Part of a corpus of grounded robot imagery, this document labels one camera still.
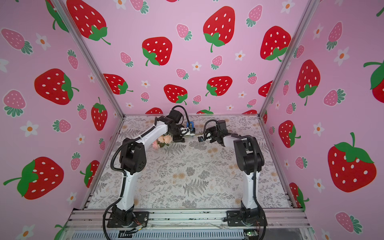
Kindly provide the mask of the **pink artificial flower bouquet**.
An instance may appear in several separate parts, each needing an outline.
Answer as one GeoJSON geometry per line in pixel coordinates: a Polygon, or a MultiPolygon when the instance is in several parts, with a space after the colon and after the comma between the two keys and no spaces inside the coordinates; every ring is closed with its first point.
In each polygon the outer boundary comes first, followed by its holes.
{"type": "Polygon", "coordinates": [[[169,147],[171,143],[175,143],[175,140],[175,136],[171,136],[169,134],[161,135],[152,143],[152,147],[156,150],[164,147],[169,147]]]}

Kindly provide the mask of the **blue tape dispenser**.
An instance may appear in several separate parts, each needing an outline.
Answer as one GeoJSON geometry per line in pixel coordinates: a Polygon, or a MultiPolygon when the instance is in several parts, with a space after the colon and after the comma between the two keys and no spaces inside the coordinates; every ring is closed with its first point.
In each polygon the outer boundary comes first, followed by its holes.
{"type": "Polygon", "coordinates": [[[193,121],[187,123],[187,128],[189,129],[189,134],[194,135],[196,133],[195,124],[193,121]]]}

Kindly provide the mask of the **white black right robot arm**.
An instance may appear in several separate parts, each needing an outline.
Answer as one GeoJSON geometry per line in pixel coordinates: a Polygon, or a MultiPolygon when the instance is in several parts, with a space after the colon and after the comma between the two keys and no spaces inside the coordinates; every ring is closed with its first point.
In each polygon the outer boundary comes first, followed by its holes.
{"type": "Polygon", "coordinates": [[[243,197],[239,218],[246,226],[268,225],[266,214],[258,202],[259,176],[265,159],[257,139],[251,135],[238,135],[227,130],[226,121],[209,120],[203,128],[200,142],[217,142],[235,151],[236,162],[243,174],[243,197]]]}

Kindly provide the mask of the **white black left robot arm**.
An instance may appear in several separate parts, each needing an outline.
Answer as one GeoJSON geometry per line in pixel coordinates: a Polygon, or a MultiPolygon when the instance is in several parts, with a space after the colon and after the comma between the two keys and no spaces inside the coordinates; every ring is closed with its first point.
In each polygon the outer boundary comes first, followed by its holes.
{"type": "Polygon", "coordinates": [[[153,125],[139,136],[123,140],[110,163],[112,171],[123,175],[121,192],[103,214],[103,229],[107,224],[112,228],[116,225],[129,227],[135,222],[134,194],[139,175],[147,164],[146,150],[166,134],[182,141],[184,136],[193,133],[191,127],[188,114],[173,108],[167,116],[156,117],[153,125]]]}

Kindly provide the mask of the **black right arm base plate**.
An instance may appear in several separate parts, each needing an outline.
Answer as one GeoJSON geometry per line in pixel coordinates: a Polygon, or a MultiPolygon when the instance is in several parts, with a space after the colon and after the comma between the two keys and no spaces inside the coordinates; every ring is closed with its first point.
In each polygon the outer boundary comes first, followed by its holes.
{"type": "Polygon", "coordinates": [[[266,227],[268,221],[264,212],[259,210],[252,211],[227,211],[223,222],[228,223],[230,227],[266,227]]]}

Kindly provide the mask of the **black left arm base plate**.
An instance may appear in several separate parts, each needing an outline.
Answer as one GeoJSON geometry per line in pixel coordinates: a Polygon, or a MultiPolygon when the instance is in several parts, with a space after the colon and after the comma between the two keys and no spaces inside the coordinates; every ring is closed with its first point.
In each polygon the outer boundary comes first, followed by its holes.
{"type": "Polygon", "coordinates": [[[150,212],[129,212],[127,214],[112,213],[109,217],[108,228],[145,228],[150,212]]]}

